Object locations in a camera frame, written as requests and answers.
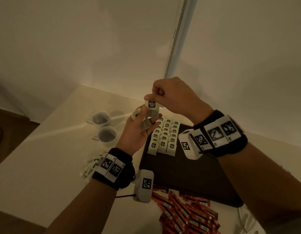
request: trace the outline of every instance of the white table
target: white table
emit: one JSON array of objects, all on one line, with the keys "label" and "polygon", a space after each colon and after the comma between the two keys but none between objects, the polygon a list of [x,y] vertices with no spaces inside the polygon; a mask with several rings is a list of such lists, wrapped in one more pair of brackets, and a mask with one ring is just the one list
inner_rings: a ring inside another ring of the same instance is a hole
[{"label": "white table", "polygon": [[[142,104],[80,86],[0,165],[0,211],[49,226],[86,185],[79,172],[89,154],[108,151],[91,139],[97,130],[86,119],[95,111],[107,111],[118,117],[112,124],[121,132],[128,116],[119,116]],[[181,115],[160,110],[192,125]],[[143,148],[133,156],[136,171],[142,152]],[[117,195],[132,194],[133,188],[131,184]],[[211,208],[219,213],[222,234],[234,233],[237,209],[216,202]],[[103,233],[161,233],[161,213],[153,201],[144,204],[131,197],[116,199]]]}]

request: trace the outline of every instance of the black wristband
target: black wristband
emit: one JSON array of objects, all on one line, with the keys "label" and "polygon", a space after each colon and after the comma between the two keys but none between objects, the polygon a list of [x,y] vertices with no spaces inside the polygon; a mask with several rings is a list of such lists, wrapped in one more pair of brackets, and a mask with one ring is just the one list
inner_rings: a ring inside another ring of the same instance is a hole
[{"label": "black wristband", "polygon": [[108,154],[115,156],[117,159],[119,159],[121,162],[125,164],[124,168],[121,170],[116,181],[112,182],[109,179],[107,179],[104,175],[98,172],[94,172],[92,178],[101,181],[106,185],[109,185],[110,187],[114,188],[117,191],[119,190],[119,188],[121,189],[126,188],[127,186],[130,185],[130,182],[133,180],[133,177],[135,175],[135,169],[132,164],[132,157],[118,148],[112,148],[111,150],[109,150]]},{"label": "black wristband", "polygon": [[234,120],[231,120],[232,123],[234,124],[234,126],[236,127],[236,129],[238,130],[238,132],[241,134],[241,137],[239,137],[233,141],[230,141],[230,143],[228,143],[226,145],[223,145],[223,146],[220,146],[217,148],[213,145],[213,142],[211,141],[206,130],[204,129],[204,126],[214,122],[215,120],[217,120],[223,116],[224,116],[224,114],[222,112],[220,112],[219,110],[214,110],[214,112],[208,118],[206,118],[204,121],[198,123],[197,125],[193,126],[194,130],[197,130],[197,129],[201,130],[201,132],[203,133],[205,138],[208,140],[209,144],[213,147],[213,149],[209,149],[206,151],[211,153],[215,157],[221,157],[226,154],[237,153],[237,152],[243,150],[248,143],[248,139],[247,139],[246,135],[243,134],[242,130],[239,128],[239,126],[236,124],[236,122]]}]

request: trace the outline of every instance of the dark brown tray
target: dark brown tray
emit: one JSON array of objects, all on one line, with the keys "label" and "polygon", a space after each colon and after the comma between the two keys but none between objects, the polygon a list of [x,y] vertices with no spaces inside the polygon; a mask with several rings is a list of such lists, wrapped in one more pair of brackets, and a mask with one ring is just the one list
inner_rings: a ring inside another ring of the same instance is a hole
[{"label": "dark brown tray", "polygon": [[[179,133],[191,128],[180,124]],[[174,157],[162,153],[154,156],[147,153],[150,140],[151,134],[146,140],[139,169],[153,171],[154,184],[236,208],[244,204],[211,154],[204,153],[198,160],[190,160],[177,140]]]}]

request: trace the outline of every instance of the brown floor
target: brown floor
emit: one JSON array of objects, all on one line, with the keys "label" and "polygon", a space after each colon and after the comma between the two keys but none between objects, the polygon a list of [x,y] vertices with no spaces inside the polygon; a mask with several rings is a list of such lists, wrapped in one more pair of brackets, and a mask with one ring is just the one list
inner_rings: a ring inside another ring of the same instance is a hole
[{"label": "brown floor", "polygon": [[[0,109],[0,163],[32,133],[39,123]],[[44,227],[0,212],[0,234],[40,234]]]}]

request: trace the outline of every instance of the metal chain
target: metal chain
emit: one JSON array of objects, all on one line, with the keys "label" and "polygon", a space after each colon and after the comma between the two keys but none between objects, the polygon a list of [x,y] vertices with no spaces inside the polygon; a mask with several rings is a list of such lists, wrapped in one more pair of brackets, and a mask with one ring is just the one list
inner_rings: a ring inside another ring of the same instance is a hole
[{"label": "metal chain", "polygon": [[180,14],[179,23],[178,23],[178,26],[176,27],[176,34],[175,34],[175,37],[173,39],[171,53],[170,53],[170,56],[169,56],[169,61],[168,61],[168,65],[167,65],[167,69],[166,69],[166,73],[164,75],[164,78],[167,78],[167,76],[168,76],[168,72],[169,72],[171,60],[172,60],[172,57],[173,57],[174,48],[176,47],[176,41],[177,41],[177,38],[178,38],[178,35],[179,35],[179,31],[180,31],[181,23],[182,23],[182,20],[183,20],[183,15],[184,15],[186,4],[187,4],[187,0],[184,0],[182,10],[181,10],[181,14]]}]

